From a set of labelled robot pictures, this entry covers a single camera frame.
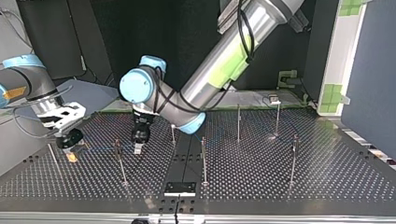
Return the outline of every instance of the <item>robotic arm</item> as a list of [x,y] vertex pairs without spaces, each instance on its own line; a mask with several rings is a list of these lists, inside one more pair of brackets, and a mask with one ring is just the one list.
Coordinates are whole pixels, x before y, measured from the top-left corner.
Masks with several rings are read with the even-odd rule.
[[202,109],[227,82],[237,80],[248,67],[242,38],[247,42],[245,46],[252,46],[253,41],[257,48],[279,24],[289,20],[303,1],[251,0],[243,11],[250,32],[246,22],[244,25],[234,22],[181,92],[175,92],[163,82],[164,60],[143,56],[139,66],[120,81],[122,96],[137,111],[133,141],[144,144],[149,140],[152,114],[161,115],[184,133],[195,133],[205,121]]
[[34,54],[5,60],[3,65],[5,68],[0,70],[0,109],[26,98],[25,105],[30,105],[43,126],[55,135],[58,148],[63,149],[68,158],[75,159],[77,155],[73,147],[83,136],[75,127],[81,123],[85,107],[78,103],[64,103],[46,67]]

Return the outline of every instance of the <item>vertical metal pin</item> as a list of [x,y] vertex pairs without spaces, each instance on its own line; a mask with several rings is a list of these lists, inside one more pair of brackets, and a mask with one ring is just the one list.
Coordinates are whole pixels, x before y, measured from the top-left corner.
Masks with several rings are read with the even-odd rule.
[[201,140],[201,144],[202,144],[202,158],[204,161],[204,186],[207,186],[209,183],[207,182],[207,176],[206,176],[206,147],[205,147],[205,138],[202,137]]
[[114,154],[116,156],[116,160],[119,161],[120,163],[120,168],[121,168],[121,172],[122,172],[122,178],[123,178],[123,183],[122,185],[124,186],[128,186],[128,181],[126,179],[126,175],[125,175],[125,169],[123,167],[123,163],[122,163],[122,156],[123,156],[123,151],[121,148],[121,142],[119,138],[115,139],[115,143],[114,143]]
[[49,147],[50,155],[55,162],[56,168],[58,169],[59,175],[62,177],[61,167],[59,167],[58,159],[56,159],[55,152],[53,151],[52,145],[50,143],[47,144]]
[[53,161],[55,162],[56,165],[58,165],[58,160],[56,159],[55,152],[53,151],[52,145],[50,143],[48,143],[47,146],[49,147],[49,152],[50,152],[50,155],[51,155]]
[[297,159],[297,153],[300,148],[300,139],[297,134],[293,136],[293,146],[292,146],[292,151],[293,151],[293,164],[291,166],[291,174],[290,174],[290,189],[294,184],[294,170],[295,170],[295,165],[296,165],[296,159]]
[[171,125],[171,129],[172,129],[172,143],[175,144],[176,143],[176,139],[175,139],[175,124]]
[[279,128],[279,114],[280,114],[280,104],[277,105],[275,136],[279,136],[279,132],[278,132],[278,128]]
[[120,167],[122,170],[122,177],[124,179],[124,182],[122,184],[126,186],[126,185],[128,185],[128,181],[126,180],[126,175],[125,175],[125,170],[123,168],[122,159],[120,160]]
[[237,141],[240,141],[240,122],[241,122],[241,107],[238,105],[238,138]]

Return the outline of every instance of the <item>black curtain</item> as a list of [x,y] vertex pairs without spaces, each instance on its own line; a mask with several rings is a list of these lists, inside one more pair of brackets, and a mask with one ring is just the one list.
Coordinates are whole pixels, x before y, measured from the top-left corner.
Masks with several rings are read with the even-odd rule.
[[[136,67],[142,55],[164,58],[166,83],[179,91],[220,40],[219,0],[91,0],[115,79]],[[312,23],[316,0],[302,11]],[[273,90],[279,71],[304,73],[309,33],[278,26],[256,51],[256,58],[235,86]]]

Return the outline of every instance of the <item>yellow label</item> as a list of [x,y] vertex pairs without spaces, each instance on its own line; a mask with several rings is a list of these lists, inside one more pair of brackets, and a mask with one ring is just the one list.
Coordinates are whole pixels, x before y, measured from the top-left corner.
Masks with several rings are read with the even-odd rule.
[[13,99],[18,96],[22,96],[24,94],[24,91],[26,90],[26,87],[19,87],[14,90],[9,90],[3,93],[3,97],[7,100]]

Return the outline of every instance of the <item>table surface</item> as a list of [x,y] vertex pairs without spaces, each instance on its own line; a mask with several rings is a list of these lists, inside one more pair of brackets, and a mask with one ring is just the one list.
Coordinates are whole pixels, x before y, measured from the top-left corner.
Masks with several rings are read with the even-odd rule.
[[[89,150],[59,167],[47,148],[0,177],[0,212],[396,217],[396,173],[311,109],[208,112],[196,135],[156,118],[142,154],[130,143],[127,113],[96,114],[82,128]],[[300,149],[292,181],[292,137]],[[202,181],[205,137],[208,185]],[[121,140],[129,184],[113,142]],[[196,182],[195,197],[164,197],[168,182]]]

